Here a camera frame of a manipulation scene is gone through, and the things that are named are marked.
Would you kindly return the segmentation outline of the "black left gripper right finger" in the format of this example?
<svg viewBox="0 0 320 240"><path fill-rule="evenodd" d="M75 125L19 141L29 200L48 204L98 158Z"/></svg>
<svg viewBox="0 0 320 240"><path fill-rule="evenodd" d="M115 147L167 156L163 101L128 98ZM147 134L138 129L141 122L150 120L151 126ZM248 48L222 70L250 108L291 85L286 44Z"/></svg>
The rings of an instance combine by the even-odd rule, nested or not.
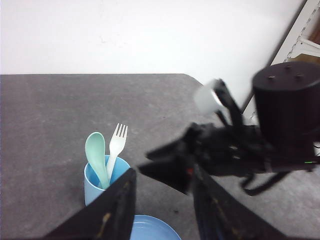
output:
<svg viewBox="0 0 320 240"><path fill-rule="evenodd" d="M199 165L193 168L193 204L202 240L291 240L238 202Z"/></svg>

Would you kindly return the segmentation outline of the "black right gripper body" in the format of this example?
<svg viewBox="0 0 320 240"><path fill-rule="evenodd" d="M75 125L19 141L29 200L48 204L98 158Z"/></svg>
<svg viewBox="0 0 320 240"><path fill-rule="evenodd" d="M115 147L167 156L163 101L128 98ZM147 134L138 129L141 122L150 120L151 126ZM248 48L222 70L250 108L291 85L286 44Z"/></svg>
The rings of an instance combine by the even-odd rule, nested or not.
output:
<svg viewBox="0 0 320 240"><path fill-rule="evenodd" d="M191 159L212 176L266 173L264 160L241 145L224 127L192 123L184 133Z"/></svg>

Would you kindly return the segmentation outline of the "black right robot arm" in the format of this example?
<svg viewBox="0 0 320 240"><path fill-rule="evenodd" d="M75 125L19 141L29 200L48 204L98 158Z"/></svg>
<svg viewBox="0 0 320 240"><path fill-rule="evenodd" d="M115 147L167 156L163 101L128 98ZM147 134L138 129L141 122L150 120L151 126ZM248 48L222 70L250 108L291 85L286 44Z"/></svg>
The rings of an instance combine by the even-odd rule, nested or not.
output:
<svg viewBox="0 0 320 240"><path fill-rule="evenodd" d="M246 125L225 82L200 87L194 102L223 127L191 124L184 135L149 151L139 171L182 193L192 191L203 240L284 240L281 233L233 198L214 177L242 177L256 196L294 171L320 163L320 67L294 61L263 68L252 79L258 124Z"/></svg>

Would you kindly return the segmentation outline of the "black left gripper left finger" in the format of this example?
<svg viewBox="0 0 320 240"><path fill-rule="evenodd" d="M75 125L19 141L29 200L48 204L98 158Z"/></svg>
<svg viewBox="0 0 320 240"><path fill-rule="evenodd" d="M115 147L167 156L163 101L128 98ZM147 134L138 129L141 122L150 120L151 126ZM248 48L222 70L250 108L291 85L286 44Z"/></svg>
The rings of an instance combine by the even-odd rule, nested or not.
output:
<svg viewBox="0 0 320 240"><path fill-rule="evenodd" d="M129 240L136 208L137 173L129 168L93 202L44 240Z"/></svg>

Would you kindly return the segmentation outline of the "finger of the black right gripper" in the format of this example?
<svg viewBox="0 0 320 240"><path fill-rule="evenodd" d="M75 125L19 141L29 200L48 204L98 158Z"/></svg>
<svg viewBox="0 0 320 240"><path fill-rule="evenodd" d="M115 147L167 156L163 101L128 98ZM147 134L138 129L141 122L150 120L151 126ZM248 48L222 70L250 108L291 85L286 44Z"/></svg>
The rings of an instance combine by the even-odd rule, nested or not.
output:
<svg viewBox="0 0 320 240"><path fill-rule="evenodd" d="M183 139L177 139L148 151L145 156L149 160L164 158L179 159L186 155L187 149L188 143Z"/></svg>
<svg viewBox="0 0 320 240"><path fill-rule="evenodd" d="M179 161L165 160L144 163L138 166L138 170L141 174L186 195L193 179L193 167Z"/></svg>

